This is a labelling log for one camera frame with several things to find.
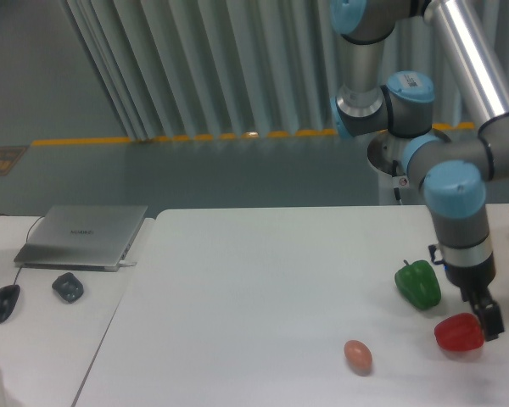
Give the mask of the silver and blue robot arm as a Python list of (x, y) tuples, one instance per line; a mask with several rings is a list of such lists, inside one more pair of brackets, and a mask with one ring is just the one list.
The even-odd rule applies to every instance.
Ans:
[[(489, 292), (495, 260), (486, 183), (509, 177), (509, 84), (468, 1), (333, 1), (333, 29), (345, 40), (344, 84), (331, 102), (342, 137), (386, 131), (401, 143), (400, 165), (432, 216), (441, 264), (476, 315), (486, 340), (504, 332)], [(378, 81), (384, 41), (397, 22), (433, 27), (478, 135), (447, 142), (432, 133), (433, 84), (415, 71)]]

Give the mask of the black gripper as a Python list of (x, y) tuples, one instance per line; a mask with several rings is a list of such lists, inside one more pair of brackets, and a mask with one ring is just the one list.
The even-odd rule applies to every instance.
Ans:
[(470, 303), (478, 318), (484, 340), (496, 340), (505, 331), (505, 327), (501, 307), (487, 288), (495, 279), (495, 261), (486, 259), (478, 265), (468, 267), (446, 263), (445, 274), (454, 286), (461, 289), (462, 301)]

